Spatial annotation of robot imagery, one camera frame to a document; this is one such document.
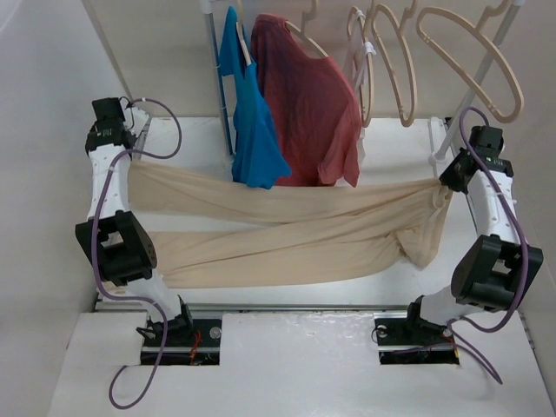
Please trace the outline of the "beige trousers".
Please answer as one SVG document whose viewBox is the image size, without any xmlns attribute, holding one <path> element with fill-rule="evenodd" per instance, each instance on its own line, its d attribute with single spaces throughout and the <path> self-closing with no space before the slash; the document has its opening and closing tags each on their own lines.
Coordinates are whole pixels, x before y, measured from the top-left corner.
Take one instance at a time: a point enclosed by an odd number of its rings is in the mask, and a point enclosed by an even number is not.
<svg viewBox="0 0 556 417">
<path fill-rule="evenodd" d="M 436 257 L 452 192 L 425 179 L 355 188 L 251 189 L 161 164 L 129 170 L 134 209 L 243 222 L 241 231 L 155 232 L 171 288 L 319 284 Z"/>
</svg>

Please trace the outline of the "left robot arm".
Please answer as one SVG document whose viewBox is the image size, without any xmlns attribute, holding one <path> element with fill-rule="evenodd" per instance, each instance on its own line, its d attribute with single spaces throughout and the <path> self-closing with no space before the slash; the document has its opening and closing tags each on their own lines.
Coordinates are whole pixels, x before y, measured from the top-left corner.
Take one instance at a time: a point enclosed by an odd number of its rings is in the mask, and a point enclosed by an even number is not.
<svg viewBox="0 0 556 417">
<path fill-rule="evenodd" d="M 111 284 L 124 290 L 122 300 L 147 308 L 147 325 L 139 334 L 158 346 L 185 344 L 195 333 L 191 313 L 163 283 L 154 243 L 129 204 L 129 170 L 142 153 L 137 137 L 126 125 L 120 98 L 97 99 L 92 107 L 96 121 L 85 143 L 93 173 L 91 205 L 86 222 L 75 227 L 77 241 L 100 292 Z"/>
</svg>

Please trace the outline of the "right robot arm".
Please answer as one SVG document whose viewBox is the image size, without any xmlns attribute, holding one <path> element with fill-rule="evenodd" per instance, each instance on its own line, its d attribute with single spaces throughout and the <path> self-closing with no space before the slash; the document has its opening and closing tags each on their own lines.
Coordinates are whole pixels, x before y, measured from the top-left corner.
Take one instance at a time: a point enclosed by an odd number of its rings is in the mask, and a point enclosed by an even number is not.
<svg viewBox="0 0 556 417">
<path fill-rule="evenodd" d="M 450 321 L 468 320 L 480 311 L 513 314 L 544 261 L 517 221 L 513 166 L 500 158 L 503 144 L 501 129 L 473 127 L 466 146 L 440 176 L 442 185 L 466 195 L 477 239 L 449 286 L 409 305 L 401 331 L 410 341 L 423 341 L 447 329 Z"/>
</svg>

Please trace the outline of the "beige hanger under blue shirt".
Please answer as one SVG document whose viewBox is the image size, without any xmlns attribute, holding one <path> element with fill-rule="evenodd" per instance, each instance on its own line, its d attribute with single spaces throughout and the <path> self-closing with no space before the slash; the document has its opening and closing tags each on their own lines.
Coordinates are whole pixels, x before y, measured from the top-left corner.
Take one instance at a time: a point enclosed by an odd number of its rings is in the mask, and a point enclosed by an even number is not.
<svg viewBox="0 0 556 417">
<path fill-rule="evenodd" d="M 250 50 L 249 47 L 247 46 L 246 39 L 244 36 L 244 30 L 243 30 L 244 11 L 242 6 L 242 0 L 236 1 L 236 13 L 237 13 L 237 21 L 235 23 L 236 34 L 244 57 L 245 65 L 249 67 L 252 65 L 252 60 L 251 60 Z"/>
</svg>

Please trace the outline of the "beige hanger under red shirt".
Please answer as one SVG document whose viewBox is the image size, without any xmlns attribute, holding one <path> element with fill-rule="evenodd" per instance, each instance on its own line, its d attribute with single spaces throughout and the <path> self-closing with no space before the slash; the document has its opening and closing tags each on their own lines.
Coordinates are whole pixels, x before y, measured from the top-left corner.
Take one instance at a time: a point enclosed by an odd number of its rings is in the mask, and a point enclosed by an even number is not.
<svg viewBox="0 0 556 417">
<path fill-rule="evenodd" d="M 285 22 L 286 28 L 291 34 L 297 36 L 306 46 L 308 46 L 318 57 L 326 58 L 328 53 L 312 38 L 308 35 L 308 23 L 314 21 L 318 14 L 318 0 L 311 1 L 311 7 L 309 10 L 304 10 L 301 13 L 301 26 L 298 27 L 291 21 L 287 20 Z"/>
</svg>

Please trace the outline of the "white clothes rack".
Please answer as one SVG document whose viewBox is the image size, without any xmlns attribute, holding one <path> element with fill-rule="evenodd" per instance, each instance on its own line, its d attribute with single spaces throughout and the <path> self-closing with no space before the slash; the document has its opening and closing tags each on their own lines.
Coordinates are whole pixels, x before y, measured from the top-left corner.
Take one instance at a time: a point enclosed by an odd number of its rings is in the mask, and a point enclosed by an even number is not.
<svg viewBox="0 0 556 417">
<path fill-rule="evenodd" d="M 234 149 L 232 138 L 230 135 L 229 129 L 229 120 L 228 120 L 228 111 L 226 105 L 226 98 L 225 92 L 223 87 L 222 81 L 222 73 L 221 73 L 221 65 L 219 59 L 219 51 L 218 45 L 215 37 L 215 22 L 213 17 L 213 8 L 212 3 L 218 1 L 199 1 L 202 14 L 204 15 L 204 22 L 205 27 L 208 33 L 208 40 L 210 43 L 210 50 L 211 56 L 214 65 L 214 72 L 215 72 L 215 79 L 217 83 L 218 89 L 218 103 L 219 103 L 219 118 L 222 126 L 222 133 L 224 135 L 224 140 L 226 143 L 227 155 L 233 156 Z M 491 112 L 492 116 L 496 118 L 499 122 L 502 123 L 510 123 L 517 119 L 518 115 L 520 114 L 521 110 L 523 109 L 524 105 L 524 98 L 522 94 L 521 87 L 517 81 L 513 70 L 510 68 L 507 60 L 503 57 L 500 53 L 500 46 L 503 43 L 504 39 L 506 38 L 506 34 L 509 31 L 515 17 L 517 16 L 520 8 L 525 4 L 526 1 L 502 1 L 500 5 L 497 7 L 487 6 L 482 15 L 480 16 L 479 21 L 473 25 L 464 17 L 457 15 L 450 10 L 446 10 L 439 7 L 426 7 L 421 10 L 420 14 L 417 17 L 416 21 L 416 32 L 419 38 L 445 62 L 447 63 L 453 71 L 455 71 L 458 76 L 466 83 L 469 90 L 467 94 L 464 96 L 463 100 L 460 103 L 459 108 L 457 109 L 453 119 L 452 124 L 447 130 L 446 136 L 442 142 L 442 144 L 437 148 L 433 149 L 433 152 L 428 158 L 429 163 L 432 164 L 433 168 L 436 168 L 436 165 L 442 164 L 445 162 L 446 154 L 448 148 L 451 147 L 454 138 L 456 137 L 456 128 L 454 127 L 457 124 L 456 120 L 463 120 L 463 116 L 461 115 L 464 108 L 470 105 L 475 97 L 478 97 L 483 104 L 487 107 L 487 109 Z M 297 26 L 293 26 L 295 30 L 298 30 L 298 35 L 302 35 L 301 38 L 304 37 L 304 28 L 305 23 L 314 20 L 317 14 L 317 6 L 318 1 L 312 1 L 311 10 L 304 11 L 302 14 L 302 28 L 297 28 Z M 411 86 L 414 89 L 414 69 L 413 64 L 409 57 L 409 49 L 407 48 L 406 41 L 404 40 L 405 37 L 402 34 L 402 27 L 404 27 L 406 20 L 414 14 L 414 9 L 416 8 L 416 1 L 414 2 L 415 5 L 410 6 L 409 8 L 405 8 L 403 12 L 402 21 L 397 24 L 397 20 L 395 16 L 390 13 L 387 8 L 379 8 L 379 6 L 372 6 L 368 13 L 373 13 L 374 11 L 379 11 L 388 16 L 388 18 L 392 17 L 392 25 L 396 29 L 396 33 L 398 34 L 398 38 L 400 41 L 400 45 L 403 46 L 405 49 L 405 57 L 407 58 L 407 71 L 410 78 L 412 77 Z M 506 12 L 504 18 L 502 19 L 500 26 L 493 38 L 493 40 L 489 39 L 483 33 L 483 28 L 487 21 L 490 18 L 497 17 L 501 15 L 503 12 Z M 459 25 L 462 29 L 464 29 L 469 35 L 477 40 L 485 49 L 486 54 L 483 57 L 483 60 L 480 63 L 479 68 L 473 78 L 469 76 L 469 74 L 463 70 L 463 68 L 453 59 L 451 55 L 447 53 L 445 49 L 443 49 L 434 39 L 432 39 L 423 29 L 422 29 L 422 21 L 425 17 L 429 15 L 435 15 L 439 17 L 444 17 L 446 20 L 454 22 L 455 24 Z M 481 84 L 484 81 L 487 72 L 489 71 L 493 62 L 496 62 L 500 70 L 503 72 L 508 86 L 510 87 L 513 99 L 514 99 L 514 109 L 513 112 L 507 116 L 502 115 L 496 106 L 494 105 L 492 98 L 486 94 L 486 92 L 481 87 Z"/>
</svg>

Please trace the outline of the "blue t-shirt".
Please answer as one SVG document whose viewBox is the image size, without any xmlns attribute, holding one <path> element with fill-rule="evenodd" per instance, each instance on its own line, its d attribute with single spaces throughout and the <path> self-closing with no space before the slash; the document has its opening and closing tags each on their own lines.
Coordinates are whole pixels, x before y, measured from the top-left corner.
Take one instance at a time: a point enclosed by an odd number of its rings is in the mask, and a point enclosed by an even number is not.
<svg viewBox="0 0 556 417">
<path fill-rule="evenodd" d="M 235 85 L 235 157 L 231 173 L 235 182 L 271 189 L 278 179 L 289 176 L 291 169 L 282 156 L 273 117 L 258 86 L 256 61 L 251 57 L 252 65 L 245 65 L 236 21 L 236 10 L 229 7 L 219 53 L 222 75 L 232 76 Z"/>
</svg>

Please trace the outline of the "red t-shirt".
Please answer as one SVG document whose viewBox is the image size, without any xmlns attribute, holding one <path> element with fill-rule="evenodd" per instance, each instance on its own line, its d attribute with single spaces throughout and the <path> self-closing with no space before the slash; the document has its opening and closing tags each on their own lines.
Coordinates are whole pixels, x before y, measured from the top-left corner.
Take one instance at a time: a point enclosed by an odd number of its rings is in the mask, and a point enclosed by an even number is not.
<svg viewBox="0 0 556 417">
<path fill-rule="evenodd" d="M 330 56 L 311 57 L 294 40 L 283 17 L 260 14 L 251 32 L 257 82 L 290 167 L 280 186 L 333 186 L 360 177 L 359 104 Z"/>
</svg>

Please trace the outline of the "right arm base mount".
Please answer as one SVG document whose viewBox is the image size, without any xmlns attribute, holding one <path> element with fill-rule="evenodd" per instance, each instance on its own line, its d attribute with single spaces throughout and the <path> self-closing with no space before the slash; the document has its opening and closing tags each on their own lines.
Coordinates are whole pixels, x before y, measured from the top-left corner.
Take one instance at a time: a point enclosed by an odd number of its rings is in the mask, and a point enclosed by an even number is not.
<svg viewBox="0 0 556 417">
<path fill-rule="evenodd" d="M 457 348 L 447 327 L 423 320 L 420 302 L 407 312 L 385 312 L 374 317 L 372 340 L 381 365 L 459 365 Z"/>
</svg>

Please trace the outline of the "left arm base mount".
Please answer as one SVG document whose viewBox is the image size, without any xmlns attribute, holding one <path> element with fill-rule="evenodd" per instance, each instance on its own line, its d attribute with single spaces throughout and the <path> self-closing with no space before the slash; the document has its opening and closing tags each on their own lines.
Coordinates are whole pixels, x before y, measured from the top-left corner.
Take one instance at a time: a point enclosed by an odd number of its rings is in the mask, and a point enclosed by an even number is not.
<svg viewBox="0 0 556 417">
<path fill-rule="evenodd" d="M 162 343 L 162 331 L 161 322 L 149 321 L 143 328 L 136 328 L 142 337 L 142 365 L 155 364 Z M 172 320 L 160 366 L 216 366 L 220 363 L 221 341 L 221 318 L 194 318 L 184 326 Z"/>
</svg>

